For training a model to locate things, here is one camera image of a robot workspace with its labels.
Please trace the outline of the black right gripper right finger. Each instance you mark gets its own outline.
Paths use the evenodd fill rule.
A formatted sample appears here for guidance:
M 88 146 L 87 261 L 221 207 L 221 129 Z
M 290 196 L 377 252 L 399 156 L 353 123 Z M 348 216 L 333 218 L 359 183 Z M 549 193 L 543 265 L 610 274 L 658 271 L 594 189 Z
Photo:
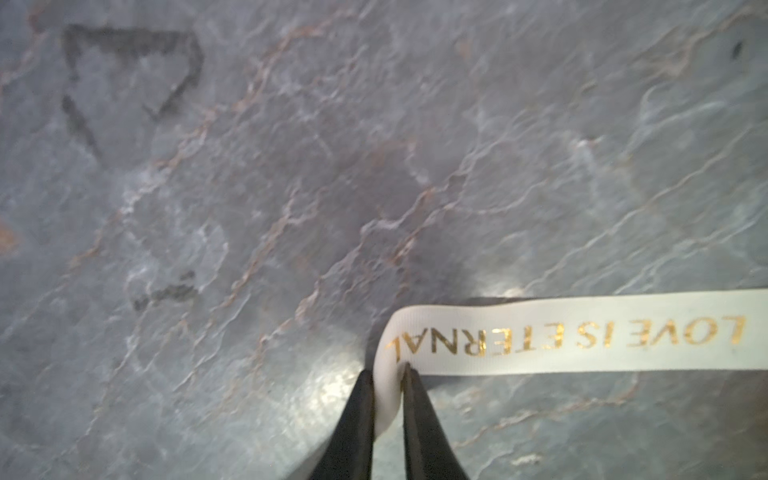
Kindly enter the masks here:
M 467 480 L 421 377 L 410 364 L 405 366 L 401 387 L 406 478 Z

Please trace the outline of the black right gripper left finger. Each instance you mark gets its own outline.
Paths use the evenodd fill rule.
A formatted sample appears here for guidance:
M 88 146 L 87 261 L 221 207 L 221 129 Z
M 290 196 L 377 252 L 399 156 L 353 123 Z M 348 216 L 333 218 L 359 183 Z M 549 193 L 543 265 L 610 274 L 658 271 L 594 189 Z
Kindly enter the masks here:
M 375 392 L 371 370 L 360 372 L 327 448 L 310 479 L 368 480 L 375 440 Z

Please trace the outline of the cream printed ribbon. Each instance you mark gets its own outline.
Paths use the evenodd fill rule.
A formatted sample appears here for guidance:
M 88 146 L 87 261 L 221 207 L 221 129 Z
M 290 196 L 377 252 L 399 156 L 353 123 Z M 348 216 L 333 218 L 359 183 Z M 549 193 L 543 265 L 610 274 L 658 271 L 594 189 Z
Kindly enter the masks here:
M 373 363 L 377 435 L 389 428 L 400 409 L 406 365 L 433 376 L 764 370 L 767 292 L 399 309 L 384 328 Z

